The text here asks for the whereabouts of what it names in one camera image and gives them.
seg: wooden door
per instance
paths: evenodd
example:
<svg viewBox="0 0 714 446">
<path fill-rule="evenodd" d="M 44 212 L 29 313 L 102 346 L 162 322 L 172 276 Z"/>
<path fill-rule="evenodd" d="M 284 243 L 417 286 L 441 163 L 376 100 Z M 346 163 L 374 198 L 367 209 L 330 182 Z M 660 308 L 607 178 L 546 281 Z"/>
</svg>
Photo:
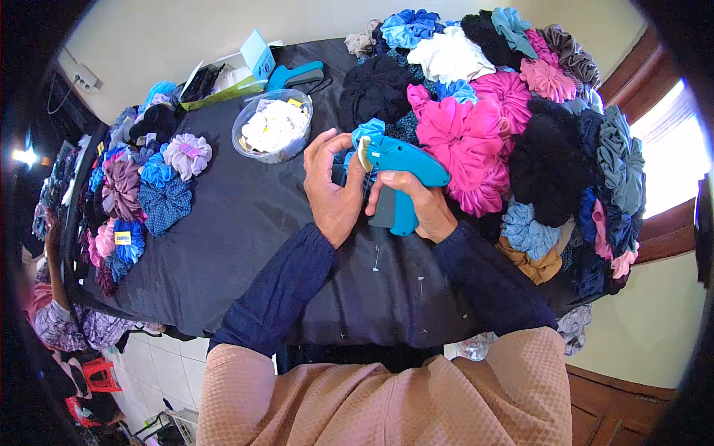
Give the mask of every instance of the wooden door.
<svg viewBox="0 0 714 446">
<path fill-rule="evenodd" d="M 676 389 L 617 380 L 566 365 L 573 410 L 573 446 L 640 445 Z"/>
</svg>

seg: blue tagging gun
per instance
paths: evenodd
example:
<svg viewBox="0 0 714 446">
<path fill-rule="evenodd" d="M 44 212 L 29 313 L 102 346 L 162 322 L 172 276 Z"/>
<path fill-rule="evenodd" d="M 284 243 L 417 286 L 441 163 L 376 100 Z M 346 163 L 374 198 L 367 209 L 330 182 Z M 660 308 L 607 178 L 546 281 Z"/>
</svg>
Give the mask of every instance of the blue tagging gun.
<svg viewBox="0 0 714 446">
<path fill-rule="evenodd" d="M 357 156 L 367 172 L 374 167 L 383 171 L 411 172 L 428 188 L 446 186 L 451 179 L 434 157 L 419 147 L 389 136 L 363 136 Z M 389 228 L 394 235 L 409 235 L 419 226 L 419 220 L 409 195 L 384 186 L 369 224 Z"/>
</svg>

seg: plastic container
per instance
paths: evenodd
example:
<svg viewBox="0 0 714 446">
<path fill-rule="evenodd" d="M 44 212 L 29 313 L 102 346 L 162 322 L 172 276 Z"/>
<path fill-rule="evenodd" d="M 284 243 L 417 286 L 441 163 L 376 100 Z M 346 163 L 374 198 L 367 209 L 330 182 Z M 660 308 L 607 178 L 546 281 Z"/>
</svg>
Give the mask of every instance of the plastic container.
<svg viewBox="0 0 714 446">
<path fill-rule="evenodd" d="M 300 133 L 301 136 L 290 141 L 287 146 L 269 153 L 247 151 L 238 142 L 238 140 L 243 137 L 243 134 L 241 133 L 243 125 L 245 125 L 248 120 L 256 114 L 258 101 L 261 99 L 280 99 L 285 102 L 289 99 L 295 99 L 296 101 L 302 103 L 303 107 L 306 107 L 308 111 L 308 122 L 305 124 L 305 128 L 303 128 Z M 307 95 L 302 91 L 293 90 L 292 88 L 284 88 L 282 90 L 269 91 L 268 93 L 256 96 L 246 104 L 246 107 L 238 115 L 238 118 L 236 118 L 236 122 L 233 123 L 233 131 L 231 132 L 233 147 L 235 147 L 241 155 L 256 159 L 262 163 L 275 164 L 287 161 L 300 153 L 300 151 L 302 151 L 307 145 L 308 138 L 310 137 L 310 122 L 312 122 L 312 113 L 312 101 L 310 101 L 310 98 L 307 97 Z"/>
</svg>

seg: person's right hand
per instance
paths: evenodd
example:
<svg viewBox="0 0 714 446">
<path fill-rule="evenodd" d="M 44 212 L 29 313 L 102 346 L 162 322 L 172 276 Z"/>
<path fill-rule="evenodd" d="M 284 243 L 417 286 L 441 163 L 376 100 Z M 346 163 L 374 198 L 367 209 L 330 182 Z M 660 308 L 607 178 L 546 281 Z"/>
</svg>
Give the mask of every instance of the person's right hand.
<svg viewBox="0 0 714 446">
<path fill-rule="evenodd" d="M 411 172 L 381 171 L 377 175 L 377 180 L 369 193 L 369 202 L 364 210 L 368 216 L 373 216 L 376 212 L 379 191 L 384 185 L 402 191 L 411 197 L 416 217 L 419 220 L 416 233 L 420 237 L 440 243 L 456 229 L 458 221 L 446 205 L 441 188 L 425 188 Z"/>
</svg>

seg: wall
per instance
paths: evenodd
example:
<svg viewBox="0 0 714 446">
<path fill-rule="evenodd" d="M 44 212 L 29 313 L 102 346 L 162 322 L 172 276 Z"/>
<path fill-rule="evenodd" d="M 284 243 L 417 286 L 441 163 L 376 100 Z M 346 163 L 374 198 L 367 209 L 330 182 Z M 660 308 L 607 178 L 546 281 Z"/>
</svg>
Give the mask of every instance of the wall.
<svg viewBox="0 0 714 446">
<path fill-rule="evenodd" d="M 593 303 L 585 348 L 566 362 L 621 380 L 677 387 L 697 340 L 704 297 L 694 252 L 635 266 L 625 289 Z"/>
<path fill-rule="evenodd" d="M 627 0 L 98 0 L 66 47 L 101 81 L 100 89 L 80 94 L 111 123 L 125 107 L 142 103 L 156 82 L 185 81 L 199 61 L 237 51 L 253 28 L 267 41 L 294 44 L 362 32 L 370 19 L 404 8 L 436 11 L 445 21 L 509 5 L 534 26 L 561 23 L 592 53 L 604 76 L 644 29 Z"/>
</svg>

